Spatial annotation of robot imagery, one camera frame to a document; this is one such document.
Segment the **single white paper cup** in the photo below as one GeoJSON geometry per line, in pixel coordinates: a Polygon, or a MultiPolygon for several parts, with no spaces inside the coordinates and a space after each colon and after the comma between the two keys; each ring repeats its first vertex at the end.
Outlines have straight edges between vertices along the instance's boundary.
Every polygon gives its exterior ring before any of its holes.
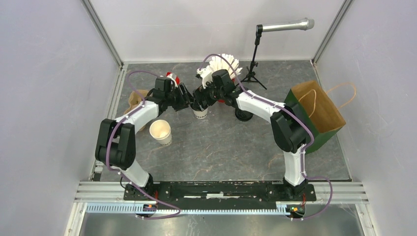
{"type": "Polygon", "coordinates": [[[204,119],[207,117],[208,109],[202,111],[193,110],[193,114],[197,119],[204,119]]]}

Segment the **white paper cup stack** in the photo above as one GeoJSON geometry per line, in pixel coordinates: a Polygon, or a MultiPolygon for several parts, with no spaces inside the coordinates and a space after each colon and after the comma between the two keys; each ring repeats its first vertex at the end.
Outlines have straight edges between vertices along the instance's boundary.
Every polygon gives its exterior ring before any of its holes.
{"type": "Polygon", "coordinates": [[[168,146],[172,142],[171,127],[165,120],[154,121],[149,128],[150,135],[161,145],[168,146]]]}

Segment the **green paper bag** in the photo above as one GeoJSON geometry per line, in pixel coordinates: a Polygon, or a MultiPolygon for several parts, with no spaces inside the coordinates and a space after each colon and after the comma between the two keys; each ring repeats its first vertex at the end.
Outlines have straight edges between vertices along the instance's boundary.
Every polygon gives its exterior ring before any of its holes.
{"type": "Polygon", "coordinates": [[[293,86],[284,102],[295,102],[302,107],[300,120],[314,136],[314,143],[305,151],[307,154],[319,150],[346,124],[339,108],[316,81],[293,86]]]}

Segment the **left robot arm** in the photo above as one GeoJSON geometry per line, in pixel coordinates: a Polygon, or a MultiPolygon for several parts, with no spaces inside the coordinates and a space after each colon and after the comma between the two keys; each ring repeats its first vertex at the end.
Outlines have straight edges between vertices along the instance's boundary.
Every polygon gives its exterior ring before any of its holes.
{"type": "Polygon", "coordinates": [[[193,97],[183,83],[177,84],[168,77],[158,77],[137,107],[116,119],[102,120],[99,128],[95,159],[107,169],[126,179],[136,188],[142,200],[154,196],[152,175],[136,161],[136,134],[169,107],[180,111],[191,107],[193,97]]]}

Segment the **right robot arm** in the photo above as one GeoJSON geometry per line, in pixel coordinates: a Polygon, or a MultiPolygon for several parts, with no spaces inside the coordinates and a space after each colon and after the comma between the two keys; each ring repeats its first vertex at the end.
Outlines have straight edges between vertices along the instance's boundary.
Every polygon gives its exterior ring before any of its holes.
{"type": "Polygon", "coordinates": [[[291,201],[298,200],[308,185],[305,151],[314,142],[301,105],[261,97],[242,84],[236,85],[226,69],[215,72],[199,69],[196,77],[202,80],[202,84],[193,91],[192,107],[195,111],[204,111],[216,101],[223,100],[236,112],[243,113],[239,120],[250,120],[256,115],[271,124],[275,143],[284,153],[284,195],[291,201]]]}

